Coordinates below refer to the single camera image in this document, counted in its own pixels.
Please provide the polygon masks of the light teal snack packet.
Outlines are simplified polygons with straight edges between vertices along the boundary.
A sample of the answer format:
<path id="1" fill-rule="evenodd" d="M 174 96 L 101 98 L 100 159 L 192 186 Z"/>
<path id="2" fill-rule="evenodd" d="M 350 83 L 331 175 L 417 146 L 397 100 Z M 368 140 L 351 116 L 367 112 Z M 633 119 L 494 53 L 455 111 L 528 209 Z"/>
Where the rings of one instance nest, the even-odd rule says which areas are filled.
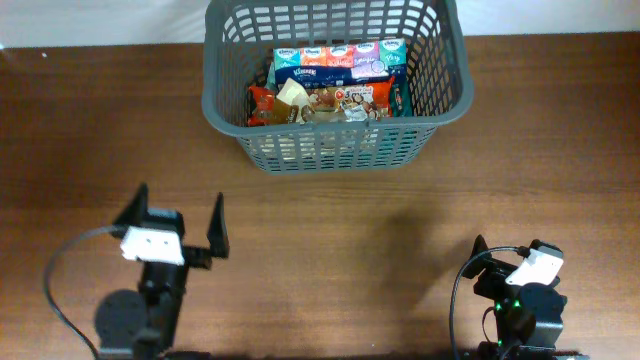
<path id="1" fill-rule="evenodd" d="M 267 74 L 265 88 L 270 90 L 270 91 L 273 91 L 273 92 L 277 92 L 278 91 L 278 85 L 277 85 L 276 77 L 275 77 L 275 65 L 274 65 L 274 63 L 271 63 L 270 66 L 269 66 L 269 71 L 268 71 L 268 74 Z"/>

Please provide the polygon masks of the Kleenex tissue multipack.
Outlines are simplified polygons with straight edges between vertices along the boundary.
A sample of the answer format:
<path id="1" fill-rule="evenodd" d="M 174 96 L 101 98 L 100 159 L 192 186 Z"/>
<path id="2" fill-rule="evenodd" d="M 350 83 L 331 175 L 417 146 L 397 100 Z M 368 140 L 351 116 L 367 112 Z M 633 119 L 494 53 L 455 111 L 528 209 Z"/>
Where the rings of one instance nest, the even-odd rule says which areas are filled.
<path id="1" fill-rule="evenodd" d="M 325 47 L 273 50 L 272 80 L 291 79 L 304 88 L 384 82 L 407 73 L 407 46 L 403 38 Z"/>

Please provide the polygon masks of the green coffee bag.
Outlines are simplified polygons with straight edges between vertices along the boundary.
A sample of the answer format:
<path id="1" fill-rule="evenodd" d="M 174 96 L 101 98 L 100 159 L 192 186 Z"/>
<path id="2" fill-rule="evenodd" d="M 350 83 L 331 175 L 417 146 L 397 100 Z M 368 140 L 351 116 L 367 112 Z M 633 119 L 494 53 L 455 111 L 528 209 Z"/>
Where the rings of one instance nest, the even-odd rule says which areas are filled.
<path id="1" fill-rule="evenodd" d="M 406 81 L 394 82 L 390 92 L 390 106 L 393 117 L 412 117 L 411 94 Z"/>

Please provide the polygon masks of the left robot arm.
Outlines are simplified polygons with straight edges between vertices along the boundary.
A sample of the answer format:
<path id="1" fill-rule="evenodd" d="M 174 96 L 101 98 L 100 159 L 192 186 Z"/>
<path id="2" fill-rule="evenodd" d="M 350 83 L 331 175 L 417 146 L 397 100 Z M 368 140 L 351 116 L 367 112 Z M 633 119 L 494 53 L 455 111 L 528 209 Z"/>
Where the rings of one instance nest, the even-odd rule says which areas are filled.
<path id="1" fill-rule="evenodd" d="M 94 316 L 100 359 L 157 359 L 173 347 L 192 269 L 209 271 L 230 255 L 224 195 L 218 193 L 207 229 L 206 247 L 188 245 L 183 215 L 149 206 L 143 183 L 113 221 L 110 234 L 122 257 L 142 265 L 135 290 L 120 289 L 101 300 Z"/>

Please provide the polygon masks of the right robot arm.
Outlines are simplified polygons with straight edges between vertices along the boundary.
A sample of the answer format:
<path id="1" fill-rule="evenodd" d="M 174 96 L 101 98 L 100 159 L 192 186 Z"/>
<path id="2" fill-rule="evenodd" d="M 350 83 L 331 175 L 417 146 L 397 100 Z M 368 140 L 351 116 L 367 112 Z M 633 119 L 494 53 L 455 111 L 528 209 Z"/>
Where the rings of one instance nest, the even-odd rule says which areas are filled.
<path id="1" fill-rule="evenodd" d="M 534 239 L 528 246 L 490 248 L 483 236 L 474 240 L 469 259 L 461 266 L 449 305 L 449 336 L 456 359 L 579 360 L 588 356 L 556 347 L 564 330 L 568 298 L 556 290 L 563 251 Z M 461 354 L 456 345 L 454 313 L 462 278 L 475 280 L 474 293 L 492 301 L 484 314 L 496 321 L 496 340 L 485 338 L 474 354 Z"/>

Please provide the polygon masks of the grey plastic basket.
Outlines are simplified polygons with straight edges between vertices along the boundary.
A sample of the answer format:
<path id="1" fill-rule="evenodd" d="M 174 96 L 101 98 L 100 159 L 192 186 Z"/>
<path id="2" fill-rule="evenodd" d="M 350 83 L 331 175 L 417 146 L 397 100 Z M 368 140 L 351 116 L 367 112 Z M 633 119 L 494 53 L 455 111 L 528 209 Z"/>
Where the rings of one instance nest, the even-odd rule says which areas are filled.
<path id="1" fill-rule="evenodd" d="M 267 82 L 279 47 L 401 37 L 409 117 L 251 127 L 249 88 Z M 473 101 L 457 4 L 431 1 L 212 1 L 205 13 L 202 110 L 271 174 L 382 169 L 412 161 L 436 129 Z"/>

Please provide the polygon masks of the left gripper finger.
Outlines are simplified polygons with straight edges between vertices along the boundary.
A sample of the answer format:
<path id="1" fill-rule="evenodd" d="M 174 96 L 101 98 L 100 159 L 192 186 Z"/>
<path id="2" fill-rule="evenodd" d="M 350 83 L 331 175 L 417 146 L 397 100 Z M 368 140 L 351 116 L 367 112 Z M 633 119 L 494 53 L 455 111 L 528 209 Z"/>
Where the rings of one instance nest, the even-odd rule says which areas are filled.
<path id="1" fill-rule="evenodd" d="M 141 183 L 133 199 L 115 218 L 113 224 L 122 226 L 140 225 L 148 211 L 148 196 L 148 185 Z"/>
<path id="2" fill-rule="evenodd" d="M 224 216 L 224 194 L 219 193 L 207 231 L 210 253 L 215 258 L 228 258 L 230 245 Z"/>

